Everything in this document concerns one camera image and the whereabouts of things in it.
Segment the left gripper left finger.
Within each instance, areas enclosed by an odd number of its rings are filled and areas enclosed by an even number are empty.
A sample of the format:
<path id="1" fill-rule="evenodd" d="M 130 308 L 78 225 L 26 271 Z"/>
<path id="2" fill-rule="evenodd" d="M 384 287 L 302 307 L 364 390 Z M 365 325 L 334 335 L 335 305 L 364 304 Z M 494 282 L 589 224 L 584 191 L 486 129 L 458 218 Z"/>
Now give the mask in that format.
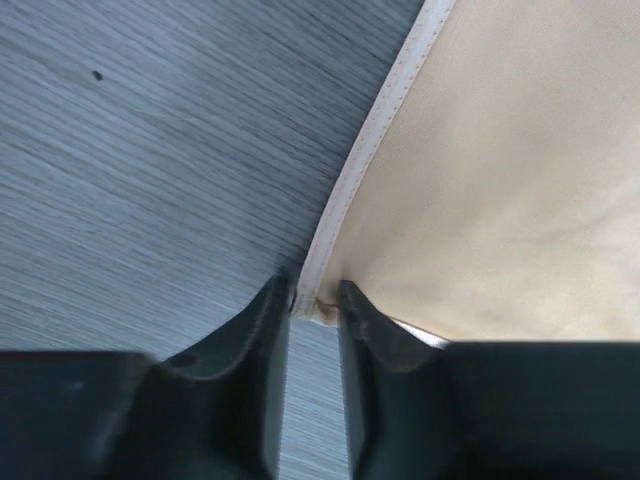
<path id="1" fill-rule="evenodd" d="M 134 351 L 5 351 L 5 479 L 272 479 L 291 283 L 158 361 Z"/>

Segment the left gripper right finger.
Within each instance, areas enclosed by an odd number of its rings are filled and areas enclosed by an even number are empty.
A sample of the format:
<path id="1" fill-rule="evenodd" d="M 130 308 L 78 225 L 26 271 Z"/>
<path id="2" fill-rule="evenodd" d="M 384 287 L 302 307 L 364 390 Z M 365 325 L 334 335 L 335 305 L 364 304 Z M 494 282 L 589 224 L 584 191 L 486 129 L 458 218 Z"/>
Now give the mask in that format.
<path id="1" fill-rule="evenodd" d="M 639 347 L 431 346 L 338 288 L 354 479 L 635 479 Z"/>

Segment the peach cloth napkin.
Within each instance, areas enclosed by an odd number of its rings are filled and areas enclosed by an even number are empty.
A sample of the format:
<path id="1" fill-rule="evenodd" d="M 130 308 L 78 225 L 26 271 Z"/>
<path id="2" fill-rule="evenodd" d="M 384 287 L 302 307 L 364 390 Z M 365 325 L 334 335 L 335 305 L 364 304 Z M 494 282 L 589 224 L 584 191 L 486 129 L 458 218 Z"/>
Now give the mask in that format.
<path id="1" fill-rule="evenodd" d="M 451 340 L 639 336 L 639 5 L 427 1 L 326 204 L 294 311 L 354 282 Z"/>

